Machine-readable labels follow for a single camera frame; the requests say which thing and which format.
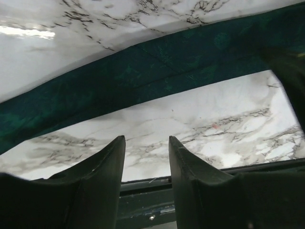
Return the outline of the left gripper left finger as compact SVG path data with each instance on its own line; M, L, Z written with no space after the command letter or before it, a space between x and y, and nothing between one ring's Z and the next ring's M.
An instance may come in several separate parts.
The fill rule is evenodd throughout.
M48 179L0 175L3 229L113 229L125 158L125 137Z

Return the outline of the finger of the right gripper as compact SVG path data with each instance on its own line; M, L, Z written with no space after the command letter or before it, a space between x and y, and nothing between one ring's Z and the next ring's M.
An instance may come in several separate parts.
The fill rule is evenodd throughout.
M295 116L305 129L305 54L282 48L264 48L258 52L281 82Z

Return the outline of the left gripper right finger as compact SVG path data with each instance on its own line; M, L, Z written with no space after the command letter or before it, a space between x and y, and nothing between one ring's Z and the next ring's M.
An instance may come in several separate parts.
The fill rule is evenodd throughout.
M229 175L169 138L169 159L179 229L302 229L304 172Z

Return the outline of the dark green tie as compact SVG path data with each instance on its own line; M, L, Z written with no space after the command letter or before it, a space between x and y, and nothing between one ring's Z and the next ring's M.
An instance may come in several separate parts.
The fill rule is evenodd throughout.
M136 104L265 71L258 48L305 49L305 4L180 31L64 73L0 105L0 151Z

